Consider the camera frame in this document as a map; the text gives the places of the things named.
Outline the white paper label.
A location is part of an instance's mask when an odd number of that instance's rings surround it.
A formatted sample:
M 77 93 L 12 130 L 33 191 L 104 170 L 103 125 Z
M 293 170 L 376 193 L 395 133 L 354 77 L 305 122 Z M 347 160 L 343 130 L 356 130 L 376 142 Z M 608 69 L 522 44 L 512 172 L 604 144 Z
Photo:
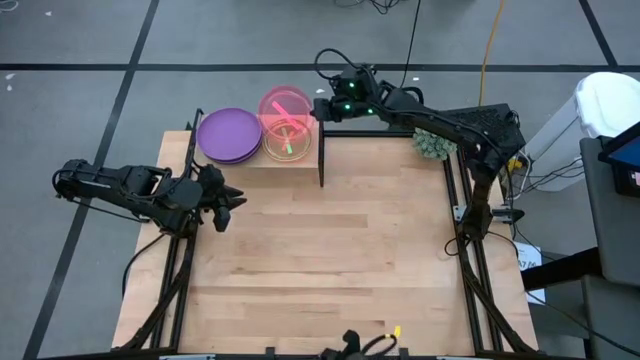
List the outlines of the white paper label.
M 518 252 L 518 265 L 520 271 L 525 271 L 542 264 L 540 248 L 529 244 L 515 242 Z M 527 290 L 527 301 L 531 304 L 542 305 L 545 301 L 545 290 Z

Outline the black aluminium table frame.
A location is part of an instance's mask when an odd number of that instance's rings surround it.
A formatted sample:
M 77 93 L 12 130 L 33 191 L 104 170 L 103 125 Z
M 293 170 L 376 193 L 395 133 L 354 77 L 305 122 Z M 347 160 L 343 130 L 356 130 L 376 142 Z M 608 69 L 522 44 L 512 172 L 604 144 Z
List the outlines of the black aluminium table frame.
M 162 240 L 145 225 L 113 343 L 143 325 L 180 263 L 187 285 L 153 346 L 221 354 L 317 354 L 346 330 L 370 339 L 401 326 L 420 355 L 505 350 L 465 287 L 452 207 L 469 186 L 455 161 L 421 158 L 403 133 L 319 131 L 316 185 L 250 187 L 228 230 Z

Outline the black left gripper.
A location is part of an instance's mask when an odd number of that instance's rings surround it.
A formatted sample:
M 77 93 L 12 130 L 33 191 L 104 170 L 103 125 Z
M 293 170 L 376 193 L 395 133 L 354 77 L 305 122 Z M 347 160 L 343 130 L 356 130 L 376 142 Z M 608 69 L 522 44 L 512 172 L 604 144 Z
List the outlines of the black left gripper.
M 225 232 L 231 220 L 231 210 L 247 202 L 246 198 L 229 199 L 228 196 L 242 196 L 244 192 L 225 185 L 222 172 L 211 164 L 200 168 L 198 183 L 203 190 L 199 209 L 205 213 L 212 211 L 216 231 Z

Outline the small green potted plant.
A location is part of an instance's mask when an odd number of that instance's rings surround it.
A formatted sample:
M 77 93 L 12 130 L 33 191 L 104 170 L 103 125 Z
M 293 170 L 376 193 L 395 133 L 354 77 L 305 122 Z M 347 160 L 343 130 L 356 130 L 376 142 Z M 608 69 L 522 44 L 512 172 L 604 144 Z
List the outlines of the small green potted plant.
M 444 161 L 457 151 L 457 145 L 441 136 L 416 128 L 413 134 L 414 149 L 427 159 Z

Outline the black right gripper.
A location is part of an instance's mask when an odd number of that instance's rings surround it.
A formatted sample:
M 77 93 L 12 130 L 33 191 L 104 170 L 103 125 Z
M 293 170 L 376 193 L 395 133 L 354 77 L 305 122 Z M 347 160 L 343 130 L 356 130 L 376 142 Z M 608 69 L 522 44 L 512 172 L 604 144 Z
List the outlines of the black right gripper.
M 328 83 L 333 95 L 329 99 L 314 98 L 310 115 L 318 122 L 375 115 L 382 98 L 375 73 L 372 65 L 361 64 L 349 65 L 340 74 L 330 76 Z

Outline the grey desk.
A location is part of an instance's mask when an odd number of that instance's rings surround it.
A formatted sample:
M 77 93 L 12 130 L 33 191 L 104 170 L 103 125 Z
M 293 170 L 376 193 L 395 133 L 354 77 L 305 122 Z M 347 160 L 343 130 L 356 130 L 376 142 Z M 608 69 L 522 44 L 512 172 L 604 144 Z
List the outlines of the grey desk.
M 597 360 L 640 360 L 640 198 L 615 191 L 613 171 L 601 162 L 599 139 L 580 141 L 601 264 L 582 280 Z

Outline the laptop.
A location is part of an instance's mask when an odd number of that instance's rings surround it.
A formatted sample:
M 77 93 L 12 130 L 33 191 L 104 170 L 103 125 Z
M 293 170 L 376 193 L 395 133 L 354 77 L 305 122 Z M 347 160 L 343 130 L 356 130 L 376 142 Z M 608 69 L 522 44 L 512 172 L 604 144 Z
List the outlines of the laptop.
M 640 198 L 640 122 L 614 138 L 600 139 L 598 159 L 611 166 L 616 192 Z

